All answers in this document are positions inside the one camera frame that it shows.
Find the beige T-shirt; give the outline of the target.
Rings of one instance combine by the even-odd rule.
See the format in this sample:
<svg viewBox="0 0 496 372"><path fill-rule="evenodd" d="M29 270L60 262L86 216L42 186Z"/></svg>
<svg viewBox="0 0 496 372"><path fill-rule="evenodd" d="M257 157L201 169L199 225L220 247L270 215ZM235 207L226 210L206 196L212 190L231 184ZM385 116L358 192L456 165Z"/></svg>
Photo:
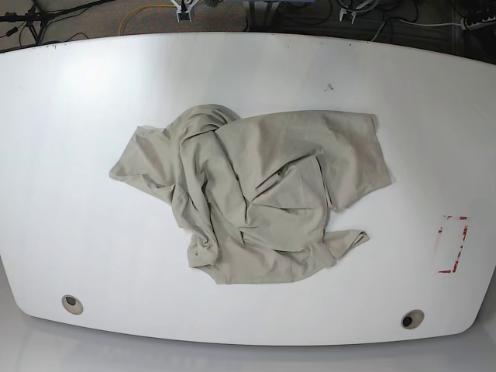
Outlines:
<svg viewBox="0 0 496 372"><path fill-rule="evenodd" d="M110 177L161 201L189 231L188 263L217 284L304 280L365 243L332 212L391 183L375 118L337 111L240 118L200 105L139 127Z"/></svg>

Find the white power strip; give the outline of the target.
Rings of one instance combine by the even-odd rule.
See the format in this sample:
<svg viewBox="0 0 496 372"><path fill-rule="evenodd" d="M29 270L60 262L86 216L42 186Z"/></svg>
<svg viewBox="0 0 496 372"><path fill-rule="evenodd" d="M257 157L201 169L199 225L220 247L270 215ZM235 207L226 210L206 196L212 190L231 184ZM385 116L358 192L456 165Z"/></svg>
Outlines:
<svg viewBox="0 0 496 372"><path fill-rule="evenodd" d="M471 17L463 18L461 22L461 27L466 31L474 31L477 29L482 29L488 26L495 25L494 15L473 15Z"/></svg>

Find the black tripod stand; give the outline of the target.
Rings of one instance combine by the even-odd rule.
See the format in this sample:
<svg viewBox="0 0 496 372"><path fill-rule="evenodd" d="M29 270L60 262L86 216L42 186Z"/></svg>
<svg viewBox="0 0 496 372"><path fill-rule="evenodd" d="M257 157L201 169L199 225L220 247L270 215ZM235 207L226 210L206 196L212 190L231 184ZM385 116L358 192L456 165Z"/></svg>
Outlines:
<svg viewBox="0 0 496 372"><path fill-rule="evenodd" d="M18 15L15 12L6 12L4 15L1 15L1 22L22 22L30 31L34 39L34 45L39 46L49 23L61 16L62 13L62 10L44 10L38 1L32 0L32 6L24 15Z"/></svg>

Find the red tape rectangle marking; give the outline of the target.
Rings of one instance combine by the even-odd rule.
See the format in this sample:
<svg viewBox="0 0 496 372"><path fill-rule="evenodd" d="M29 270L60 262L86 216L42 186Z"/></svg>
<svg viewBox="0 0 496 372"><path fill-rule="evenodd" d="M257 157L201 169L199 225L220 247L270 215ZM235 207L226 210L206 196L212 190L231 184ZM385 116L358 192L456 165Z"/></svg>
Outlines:
<svg viewBox="0 0 496 372"><path fill-rule="evenodd" d="M434 270L437 274L453 274L459 265L467 237L469 218L444 215L437 232Z"/></svg>

